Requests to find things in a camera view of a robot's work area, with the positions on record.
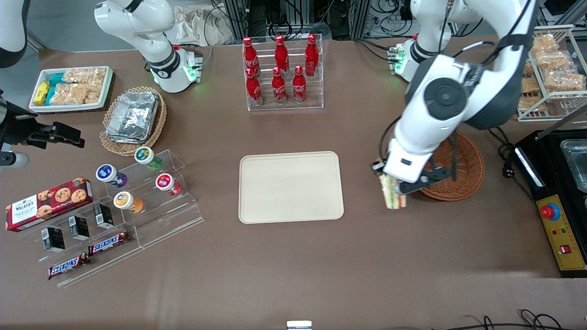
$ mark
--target aluminum foil container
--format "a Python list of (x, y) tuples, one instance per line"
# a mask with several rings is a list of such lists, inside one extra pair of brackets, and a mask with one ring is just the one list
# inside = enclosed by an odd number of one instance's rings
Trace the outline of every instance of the aluminum foil container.
[(122, 93), (106, 127), (106, 136), (119, 143), (142, 144), (148, 141), (158, 103), (158, 97), (153, 93)]

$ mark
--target clear acrylic bottle rack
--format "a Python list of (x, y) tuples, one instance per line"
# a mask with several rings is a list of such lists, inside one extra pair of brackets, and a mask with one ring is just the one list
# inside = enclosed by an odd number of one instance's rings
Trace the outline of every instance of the clear acrylic bottle rack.
[[(94, 196), (94, 202), (67, 214), (61, 215), (40, 225), (28, 228), (19, 233), (21, 237), (34, 237), (35, 250), (39, 252), (39, 262), (45, 267), (43, 272), (48, 276), (48, 268), (75, 258), (82, 252), (87, 253), (88, 246), (106, 240), (123, 230), (127, 230), (131, 240), (121, 243), (90, 257), (91, 263), (59, 274), (51, 279), (58, 287), (68, 287), (100, 270), (117, 264), (160, 241), (193, 227), (204, 221), (195, 198), (188, 192), (185, 180), (179, 169), (185, 165), (169, 150), (158, 153), (163, 166), (159, 171), (150, 171), (146, 166), (135, 163), (119, 172), (126, 174), (128, 182), (122, 188), (115, 188), (106, 184), (107, 196)], [(182, 186), (181, 193), (170, 196), (165, 191), (155, 187), (155, 179), (161, 173), (173, 176)], [(141, 212), (133, 214), (128, 210), (119, 210), (113, 204), (112, 198), (120, 191), (130, 192), (134, 198), (143, 201)], [(104, 204), (112, 211), (114, 227), (104, 229), (96, 225), (93, 206)], [(68, 219), (76, 215), (85, 218), (90, 231), (90, 238), (84, 241), (70, 237)], [(66, 249), (60, 252), (45, 251), (41, 240), (41, 231), (53, 227), (62, 230)]]
[(304, 104), (297, 104), (294, 102), (294, 68), (301, 65), (305, 68), (305, 52), (308, 45), (308, 34), (301, 33), (296, 36), (291, 36), (290, 40), (285, 41), (285, 47), (289, 53), (289, 76), (284, 77), (285, 90), (288, 94), (288, 101), (284, 105), (275, 103), (273, 98), (273, 87), (271, 82), (273, 80), (273, 68), (275, 67), (275, 41), (271, 38), (273, 36), (254, 36), (251, 37), (253, 47), (257, 51), (259, 57), (259, 66), (261, 67), (261, 77), (258, 78), (261, 87), (261, 95), (263, 96), (263, 104), (260, 106), (252, 106), (251, 98), (247, 93), (245, 76), (245, 69), (247, 64), (242, 56), (243, 71), (242, 75), (245, 78), (245, 95), (247, 98), (247, 108), (249, 111), (257, 110), (288, 110), (288, 109), (311, 109), (324, 107), (324, 49), (322, 44), (322, 35), (316, 34), (316, 46), (318, 47), (318, 67), (316, 68), (316, 75), (314, 77), (306, 77), (306, 93), (307, 99)]

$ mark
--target round wicker basket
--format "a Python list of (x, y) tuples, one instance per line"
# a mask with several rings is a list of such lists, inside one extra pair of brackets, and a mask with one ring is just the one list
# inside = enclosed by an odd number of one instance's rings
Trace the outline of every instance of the round wicker basket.
[[(155, 144), (155, 142), (159, 138), (159, 135), (161, 135), (161, 131), (163, 130), (163, 126), (165, 125), (165, 118), (167, 117), (167, 107), (165, 106), (165, 102), (163, 101), (163, 97), (161, 97), (161, 94), (159, 94), (159, 92), (153, 88), (144, 87), (144, 86), (133, 87), (133, 88), (127, 90), (127, 92), (135, 92), (135, 93), (150, 92), (150, 93), (157, 95), (157, 97), (159, 98), (159, 105), (157, 107), (157, 117), (155, 118), (155, 122), (153, 123), (153, 132), (151, 133), (151, 138), (149, 138), (149, 140), (147, 142), (145, 142), (145, 144), (113, 142), (113, 141), (110, 141), (110, 139), (108, 139), (108, 137), (106, 136), (106, 131), (100, 132), (100, 141), (102, 141), (102, 145), (104, 146), (104, 148), (108, 149), (108, 151), (112, 151), (112, 152), (117, 153), (122, 156), (132, 157), (132, 156), (134, 156), (134, 152), (139, 147), (142, 147), (142, 146), (153, 147), (153, 145)], [(114, 111), (114, 108), (118, 104), (119, 98), (120, 98), (120, 96), (118, 96), (116, 98), (116, 100), (114, 100), (114, 102), (112, 102), (112, 104), (110, 104), (108, 111), (104, 115), (104, 120), (102, 121), (102, 123), (104, 124), (104, 128), (106, 128), (108, 126), (108, 123), (110, 122), (110, 118), (112, 117), (112, 111)]]
[[(443, 141), (434, 151), (436, 166), (453, 167), (453, 148)], [(475, 193), (485, 177), (485, 163), (477, 146), (464, 134), (457, 132), (457, 181), (450, 177), (420, 190), (424, 195), (441, 201), (459, 201)]]

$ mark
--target red cookie box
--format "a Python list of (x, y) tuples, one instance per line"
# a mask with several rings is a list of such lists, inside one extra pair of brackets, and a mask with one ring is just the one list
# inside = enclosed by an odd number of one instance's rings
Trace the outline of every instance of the red cookie box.
[(90, 181), (75, 178), (6, 206), (6, 230), (23, 231), (93, 200)]

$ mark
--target coca-cola bottle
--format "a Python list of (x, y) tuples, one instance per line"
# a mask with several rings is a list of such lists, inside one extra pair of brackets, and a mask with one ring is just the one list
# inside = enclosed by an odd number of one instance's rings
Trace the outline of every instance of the coca-cola bottle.
[(288, 102), (288, 95), (285, 93), (285, 80), (281, 76), (281, 70), (279, 68), (273, 68), (273, 96), (275, 97), (275, 103), (284, 105)]
[(259, 78), (261, 75), (261, 68), (259, 68), (259, 57), (257, 57), (257, 51), (253, 48), (253, 43), (251, 38), (244, 37), (242, 39), (242, 44), (245, 45), (245, 52), (243, 56), (245, 58), (245, 63), (247, 64), (247, 69), (253, 69), (255, 73), (255, 77)]
[(263, 104), (263, 96), (261, 95), (259, 81), (255, 78), (255, 71), (248, 68), (245, 72), (247, 74), (247, 93), (251, 98), (250, 103), (252, 106), (260, 106)]
[(275, 48), (275, 64), (281, 70), (282, 76), (287, 77), (289, 76), (289, 54), (288, 49), (284, 45), (284, 36), (277, 35), (275, 37), (275, 43), (277, 43), (277, 48)]
[(316, 35), (308, 35), (308, 46), (306, 47), (306, 76), (314, 77), (318, 67), (318, 47), (316, 47)]
[(303, 76), (301, 65), (295, 67), (295, 77), (293, 77), (293, 100), (299, 105), (306, 102), (306, 78)]

